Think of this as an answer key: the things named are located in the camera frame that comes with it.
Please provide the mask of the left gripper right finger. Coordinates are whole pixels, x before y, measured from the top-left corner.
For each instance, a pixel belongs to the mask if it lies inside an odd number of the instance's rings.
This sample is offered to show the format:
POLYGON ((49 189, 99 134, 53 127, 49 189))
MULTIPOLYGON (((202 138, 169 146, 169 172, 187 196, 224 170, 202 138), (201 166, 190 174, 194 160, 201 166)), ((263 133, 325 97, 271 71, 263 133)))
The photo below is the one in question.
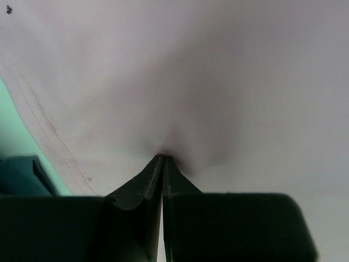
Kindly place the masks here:
POLYGON ((302 211, 285 194, 203 193, 163 166, 167 261, 316 261, 302 211))

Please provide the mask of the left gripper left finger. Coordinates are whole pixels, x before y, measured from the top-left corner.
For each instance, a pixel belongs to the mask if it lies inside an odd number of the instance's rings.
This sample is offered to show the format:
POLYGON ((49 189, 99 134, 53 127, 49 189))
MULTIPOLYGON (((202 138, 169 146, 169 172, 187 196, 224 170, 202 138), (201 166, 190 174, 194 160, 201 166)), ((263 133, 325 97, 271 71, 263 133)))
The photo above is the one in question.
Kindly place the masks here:
POLYGON ((89 248, 90 261, 156 261, 164 157, 156 155, 103 199, 89 248))

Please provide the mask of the pink t shirt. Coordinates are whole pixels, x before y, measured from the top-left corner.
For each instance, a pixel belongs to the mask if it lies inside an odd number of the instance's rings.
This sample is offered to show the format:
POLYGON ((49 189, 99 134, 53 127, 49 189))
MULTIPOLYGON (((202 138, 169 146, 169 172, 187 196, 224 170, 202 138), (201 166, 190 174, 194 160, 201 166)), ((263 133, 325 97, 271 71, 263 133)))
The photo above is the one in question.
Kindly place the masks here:
POLYGON ((1 1, 1 79, 75 194, 348 193, 348 1, 1 1))

